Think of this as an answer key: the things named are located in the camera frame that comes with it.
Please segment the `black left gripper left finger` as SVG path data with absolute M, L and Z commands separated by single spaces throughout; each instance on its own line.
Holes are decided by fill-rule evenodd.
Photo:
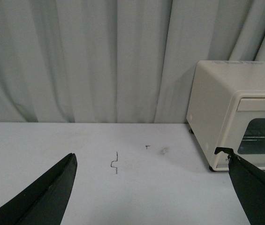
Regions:
M 60 225 L 76 171 L 76 155 L 69 153 L 0 207 L 0 225 Z

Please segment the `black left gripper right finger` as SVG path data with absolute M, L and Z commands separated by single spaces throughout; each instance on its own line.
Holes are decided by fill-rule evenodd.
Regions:
M 229 176 L 251 225 L 265 225 L 265 172 L 231 148 L 217 147 L 215 154 L 228 154 Z

